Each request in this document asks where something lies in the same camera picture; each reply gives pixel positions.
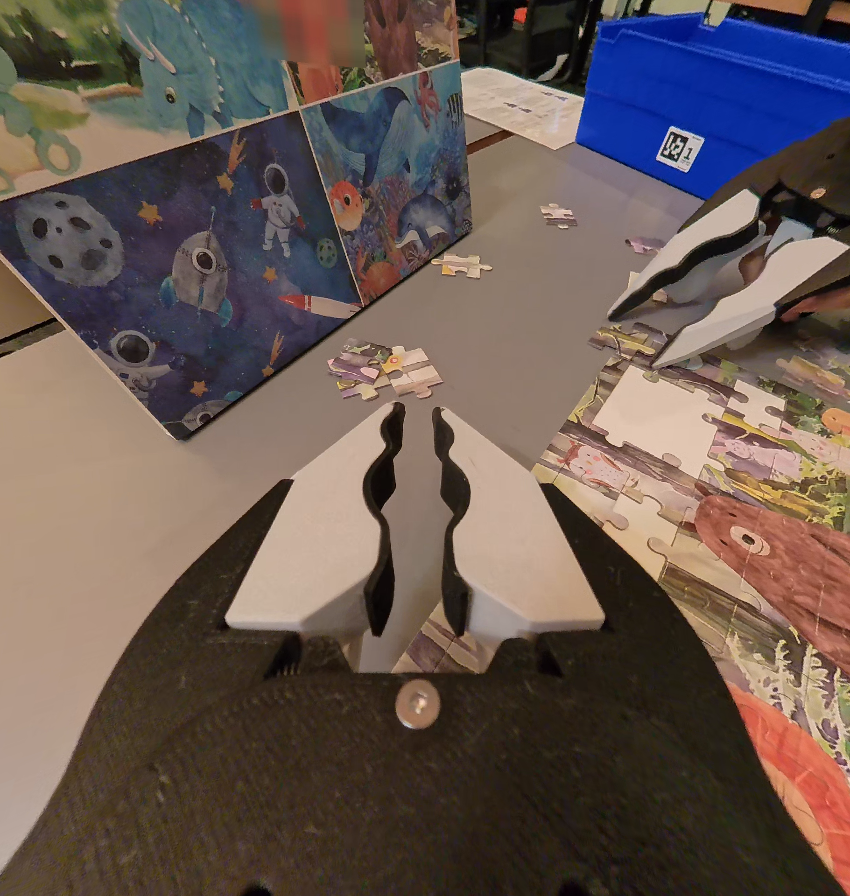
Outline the purple green joined puzzle pieces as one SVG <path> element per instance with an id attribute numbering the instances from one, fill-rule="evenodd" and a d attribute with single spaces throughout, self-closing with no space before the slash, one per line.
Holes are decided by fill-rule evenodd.
<path id="1" fill-rule="evenodd" d="M 378 398 L 378 391 L 389 385 L 384 364 L 393 350 L 375 342 L 350 340 L 341 352 L 328 359 L 330 374 L 337 378 L 341 397 L 361 397 L 363 401 Z"/>

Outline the blue plastic bin white label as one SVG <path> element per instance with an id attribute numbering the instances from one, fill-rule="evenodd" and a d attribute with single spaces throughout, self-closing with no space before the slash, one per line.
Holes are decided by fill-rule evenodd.
<path id="1" fill-rule="evenodd" d="M 700 13 L 600 25 L 577 142 L 693 196 L 850 116 L 850 44 Z"/>

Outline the illustrated jigsaw puzzle box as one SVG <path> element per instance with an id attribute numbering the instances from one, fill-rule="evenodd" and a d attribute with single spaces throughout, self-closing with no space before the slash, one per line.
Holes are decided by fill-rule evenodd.
<path id="1" fill-rule="evenodd" d="M 454 2 L 0 2 L 0 255 L 174 438 L 472 227 Z"/>

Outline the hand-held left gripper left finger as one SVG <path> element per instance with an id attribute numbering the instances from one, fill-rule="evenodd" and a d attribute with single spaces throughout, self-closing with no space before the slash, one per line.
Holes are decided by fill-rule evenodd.
<path id="1" fill-rule="evenodd" d="M 383 514 L 396 481 L 406 407 L 391 402 L 291 479 L 225 615 L 234 629 L 380 636 L 394 570 Z"/>

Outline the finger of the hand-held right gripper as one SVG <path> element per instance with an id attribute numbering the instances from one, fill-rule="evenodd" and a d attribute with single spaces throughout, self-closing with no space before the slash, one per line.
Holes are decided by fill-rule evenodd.
<path id="1" fill-rule="evenodd" d="M 720 271 L 735 260 L 744 283 L 751 283 L 766 266 L 771 219 L 770 197 L 744 189 L 678 232 L 643 271 L 659 275 L 663 286 L 659 292 L 676 306 L 700 299 Z M 608 319 L 619 321 L 644 304 L 625 303 L 621 295 L 608 311 Z"/>
<path id="2" fill-rule="evenodd" d="M 781 245 L 751 284 L 722 297 L 704 318 L 678 331 L 653 360 L 653 369 L 678 364 L 755 334 L 775 318 L 779 301 L 848 249 L 839 241 L 790 241 Z"/>

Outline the partly assembled forest jigsaw puzzle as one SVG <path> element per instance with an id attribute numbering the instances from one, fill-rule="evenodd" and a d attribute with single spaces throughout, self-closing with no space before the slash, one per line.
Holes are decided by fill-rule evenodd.
<path id="1" fill-rule="evenodd" d="M 533 469 L 665 589 L 850 894 L 850 413 L 703 357 L 607 360 Z"/>

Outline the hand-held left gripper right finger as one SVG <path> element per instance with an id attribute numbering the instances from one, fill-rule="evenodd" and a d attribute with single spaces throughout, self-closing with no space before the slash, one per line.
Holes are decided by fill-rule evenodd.
<path id="1" fill-rule="evenodd" d="M 443 613 L 484 644 L 597 630 L 605 614 L 531 472 L 449 409 L 433 411 Z"/>

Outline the yellow pink puzzle piece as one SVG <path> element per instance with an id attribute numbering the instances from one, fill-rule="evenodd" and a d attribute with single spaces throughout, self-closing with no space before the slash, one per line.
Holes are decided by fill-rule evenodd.
<path id="1" fill-rule="evenodd" d="M 841 400 L 850 404 L 850 388 L 842 376 L 802 357 L 775 361 L 780 370 L 780 380 L 808 395 L 826 400 Z"/>

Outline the olive branch puzzle piece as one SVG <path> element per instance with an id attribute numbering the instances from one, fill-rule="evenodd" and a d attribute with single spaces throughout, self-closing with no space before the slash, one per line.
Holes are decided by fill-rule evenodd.
<path id="1" fill-rule="evenodd" d="M 632 363 L 651 365 L 667 344 L 667 334 L 642 322 L 626 326 L 614 323 L 600 327 L 588 342 L 594 348 L 608 348 Z"/>

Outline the yellow white puzzle piece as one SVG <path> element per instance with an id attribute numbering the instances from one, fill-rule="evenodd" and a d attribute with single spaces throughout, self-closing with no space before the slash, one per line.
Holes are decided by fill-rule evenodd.
<path id="1" fill-rule="evenodd" d="M 455 276 L 464 274 L 469 279 L 480 279 L 484 272 L 490 272 L 493 267 L 482 263 L 479 255 L 457 255 L 446 252 L 443 257 L 432 259 L 430 262 L 441 269 L 443 276 Z"/>

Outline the printed paper sheet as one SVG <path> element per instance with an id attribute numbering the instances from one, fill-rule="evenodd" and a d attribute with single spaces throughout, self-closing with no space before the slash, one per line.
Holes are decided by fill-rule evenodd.
<path id="1" fill-rule="evenodd" d="M 462 72 L 464 111 L 557 151 L 576 142 L 582 97 L 493 68 Z"/>

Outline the lilac puzzle piece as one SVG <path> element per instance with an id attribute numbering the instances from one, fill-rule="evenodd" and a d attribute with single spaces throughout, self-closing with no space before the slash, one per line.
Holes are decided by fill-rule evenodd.
<path id="1" fill-rule="evenodd" d="M 825 339 L 812 339 L 798 343 L 805 361 L 842 377 L 850 377 L 850 353 L 842 351 Z"/>

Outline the person's right hand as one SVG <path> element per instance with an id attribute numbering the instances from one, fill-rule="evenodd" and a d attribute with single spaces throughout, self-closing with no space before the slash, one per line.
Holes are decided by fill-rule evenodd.
<path id="1" fill-rule="evenodd" d="M 850 285 L 806 297 L 780 316 L 782 322 L 793 322 L 802 315 L 850 309 Z"/>

